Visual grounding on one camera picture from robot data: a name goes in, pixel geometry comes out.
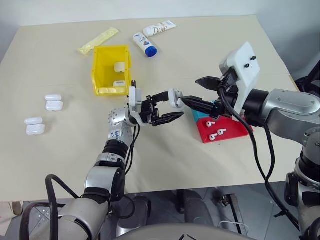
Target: yellow packet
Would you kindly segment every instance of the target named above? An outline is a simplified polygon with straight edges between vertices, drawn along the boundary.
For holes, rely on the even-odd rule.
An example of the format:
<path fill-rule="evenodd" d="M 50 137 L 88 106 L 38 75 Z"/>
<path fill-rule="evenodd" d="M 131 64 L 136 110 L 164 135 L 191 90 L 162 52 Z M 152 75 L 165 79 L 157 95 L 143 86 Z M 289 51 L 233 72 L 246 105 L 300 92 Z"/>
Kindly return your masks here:
<path fill-rule="evenodd" d="M 101 33 L 99 36 L 97 36 L 95 39 L 88 42 L 83 47 L 78 48 L 77 51 L 83 55 L 87 55 L 92 49 L 95 48 L 95 46 L 99 46 L 99 45 L 103 44 L 105 41 L 112 38 L 118 32 L 119 31 L 117 29 L 115 29 L 114 27 L 110 27 L 107 31 Z"/>

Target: blue cap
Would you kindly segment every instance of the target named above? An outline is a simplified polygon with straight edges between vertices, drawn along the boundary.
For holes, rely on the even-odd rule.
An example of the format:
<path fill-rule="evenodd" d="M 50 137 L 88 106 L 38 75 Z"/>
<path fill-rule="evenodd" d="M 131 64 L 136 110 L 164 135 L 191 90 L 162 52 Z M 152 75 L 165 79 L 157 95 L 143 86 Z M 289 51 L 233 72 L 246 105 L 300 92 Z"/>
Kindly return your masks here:
<path fill-rule="evenodd" d="M 145 50 L 145 55 L 147 55 L 149 58 L 153 57 L 157 54 L 157 49 L 155 46 L 150 46 Z"/>

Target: earbud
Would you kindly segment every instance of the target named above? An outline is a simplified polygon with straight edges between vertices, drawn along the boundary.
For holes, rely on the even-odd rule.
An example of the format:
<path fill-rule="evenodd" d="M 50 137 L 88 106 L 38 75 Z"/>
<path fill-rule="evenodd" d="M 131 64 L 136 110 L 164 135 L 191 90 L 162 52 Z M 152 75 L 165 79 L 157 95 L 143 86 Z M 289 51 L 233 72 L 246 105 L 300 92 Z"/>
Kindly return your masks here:
<path fill-rule="evenodd" d="M 206 126 L 207 126 L 208 128 L 210 128 L 213 124 L 216 124 L 216 122 L 215 122 L 215 121 L 207 121 L 207 122 L 206 122 Z"/>
<path fill-rule="evenodd" d="M 223 135 L 225 131 L 227 131 L 227 129 L 225 129 L 225 128 L 219 129 L 217 133 L 218 133 L 218 135 Z"/>
<path fill-rule="evenodd" d="M 213 140 L 216 139 L 216 136 L 218 136 L 218 134 L 217 134 L 217 133 L 214 133 L 214 134 L 211 134 L 211 135 L 209 136 L 209 138 L 210 138 L 211 141 L 213 141 Z"/>

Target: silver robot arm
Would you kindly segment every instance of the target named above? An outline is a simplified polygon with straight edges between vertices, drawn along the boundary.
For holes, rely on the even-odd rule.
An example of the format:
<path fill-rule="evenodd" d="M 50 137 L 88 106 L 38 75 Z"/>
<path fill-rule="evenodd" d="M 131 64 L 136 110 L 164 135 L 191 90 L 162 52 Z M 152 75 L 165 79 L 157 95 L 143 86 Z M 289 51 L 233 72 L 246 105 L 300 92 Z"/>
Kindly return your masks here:
<path fill-rule="evenodd" d="M 261 119 L 275 135 L 302 145 L 294 172 L 286 177 L 285 200 L 297 207 L 303 236 L 320 221 L 320 98 L 275 89 L 263 104 Z"/>
<path fill-rule="evenodd" d="M 178 98 L 180 91 L 171 88 L 154 96 L 141 99 L 141 89 L 129 91 L 128 107 L 117 108 L 108 116 L 110 125 L 108 139 L 95 165 L 89 171 L 84 184 L 84 194 L 66 204 L 58 213 L 59 240 L 95 240 L 109 213 L 112 202 L 119 201 L 125 193 L 126 156 L 133 142 L 132 128 L 152 124 L 166 124 L 181 117 L 183 112 L 159 116 L 158 102 L 169 101 L 176 109 L 183 108 Z M 46 240 L 50 237 L 50 225 L 30 237 L 32 240 Z"/>

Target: white bracket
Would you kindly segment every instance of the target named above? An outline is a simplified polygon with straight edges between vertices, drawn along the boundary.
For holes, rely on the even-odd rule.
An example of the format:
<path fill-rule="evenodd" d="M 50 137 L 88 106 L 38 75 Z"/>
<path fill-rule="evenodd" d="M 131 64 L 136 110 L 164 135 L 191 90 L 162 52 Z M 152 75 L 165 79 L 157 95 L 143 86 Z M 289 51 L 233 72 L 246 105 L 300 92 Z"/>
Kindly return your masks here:
<path fill-rule="evenodd" d="M 234 110 L 240 114 L 248 95 L 256 86 L 260 72 L 256 55 L 249 42 L 246 42 L 239 49 L 231 52 L 226 60 L 220 64 L 222 74 L 229 68 L 234 68 L 238 76 L 236 86 L 238 87 L 239 92 L 234 105 Z"/>
<path fill-rule="evenodd" d="M 129 109 L 130 115 L 135 118 L 136 122 L 140 126 L 144 126 L 145 124 L 139 115 L 142 109 L 142 90 L 140 88 L 129 87 Z"/>

